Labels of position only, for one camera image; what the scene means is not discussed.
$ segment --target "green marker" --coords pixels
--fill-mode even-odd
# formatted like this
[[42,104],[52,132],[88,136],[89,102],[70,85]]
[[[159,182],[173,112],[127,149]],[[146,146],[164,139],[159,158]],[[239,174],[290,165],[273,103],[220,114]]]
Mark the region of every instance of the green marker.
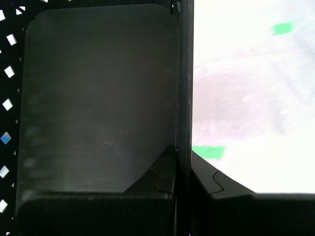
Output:
[[272,26],[273,35],[281,35],[291,33],[293,31],[293,23],[287,22]]
[[193,146],[192,150],[203,159],[220,159],[225,147],[222,146]]

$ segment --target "black plastic panel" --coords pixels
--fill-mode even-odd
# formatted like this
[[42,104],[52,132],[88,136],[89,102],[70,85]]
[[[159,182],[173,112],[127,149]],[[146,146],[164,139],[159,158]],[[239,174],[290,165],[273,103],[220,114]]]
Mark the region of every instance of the black plastic panel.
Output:
[[18,196],[131,186],[175,144],[178,60],[163,6],[38,15],[26,36]]
[[[7,99],[10,100],[13,107],[7,111],[3,106],[0,106],[0,136],[8,133],[11,137],[7,144],[0,142],[0,168],[6,167],[9,172],[4,178],[0,178],[0,201],[5,201],[7,206],[3,213],[0,214],[0,235],[5,235],[10,232],[10,235],[15,234],[15,222],[13,220],[15,203],[16,203],[16,187],[17,187],[17,164],[20,152],[18,150],[19,142],[19,125],[20,125],[20,108],[21,108],[21,90],[23,78],[24,64],[24,45],[25,32],[28,25],[36,16],[40,17],[40,13],[50,9],[67,9],[78,7],[94,7],[94,6],[112,6],[112,5],[137,5],[155,3],[164,7],[165,12],[168,12],[167,17],[172,18],[176,22],[175,31],[178,33],[178,65],[177,65],[177,96],[178,104],[176,106],[176,146],[181,151],[180,174],[181,186],[178,185],[178,190],[182,189],[182,193],[187,192],[187,179],[190,170],[190,142],[191,142],[191,105],[192,105],[192,41],[193,41],[193,1],[192,0],[3,0],[0,2],[0,10],[3,11],[5,19],[0,21],[0,97],[1,104]],[[10,45],[7,36],[14,35],[17,43]],[[12,67],[14,75],[11,78],[5,73],[5,69]],[[32,161],[26,163],[26,166],[32,165]],[[23,175],[28,176],[25,181],[32,181],[30,171],[25,168],[22,171]],[[40,172],[35,172],[36,176],[41,175]],[[26,192],[26,197],[30,196],[33,191]],[[187,202],[182,201],[182,213],[186,212],[184,206]],[[186,222],[187,218],[183,217],[179,221]]]
[[124,193],[42,193],[18,209],[23,236],[173,236],[177,152],[169,146]]

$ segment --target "textured dark surface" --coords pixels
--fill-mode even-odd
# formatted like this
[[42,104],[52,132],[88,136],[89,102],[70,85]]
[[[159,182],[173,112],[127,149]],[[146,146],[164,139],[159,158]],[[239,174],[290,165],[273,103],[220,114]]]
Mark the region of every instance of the textured dark surface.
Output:
[[175,144],[179,29],[158,5],[49,10],[28,27],[18,201],[123,192]]
[[22,236],[172,236],[177,152],[169,146],[124,193],[48,193],[17,212]]

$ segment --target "black vertical strip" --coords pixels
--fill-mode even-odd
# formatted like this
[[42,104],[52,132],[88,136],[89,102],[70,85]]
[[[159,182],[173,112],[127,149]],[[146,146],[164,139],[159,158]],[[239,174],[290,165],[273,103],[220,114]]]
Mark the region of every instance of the black vertical strip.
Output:
[[181,2],[182,64],[180,85],[180,146],[178,174],[177,235],[189,235],[189,174],[191,170],[191,123],[193,77],[193,0]]

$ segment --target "black plastic base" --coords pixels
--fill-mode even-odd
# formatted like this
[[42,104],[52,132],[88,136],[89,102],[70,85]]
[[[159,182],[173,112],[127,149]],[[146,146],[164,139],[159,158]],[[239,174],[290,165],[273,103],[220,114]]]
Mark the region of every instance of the black plastic base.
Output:
[[256,194],[192,153],[191,236],[313,236],[315,196]]
[[124,193],[38,194],[18,209],[23,236],[171,236],[177,153],[168,147]]

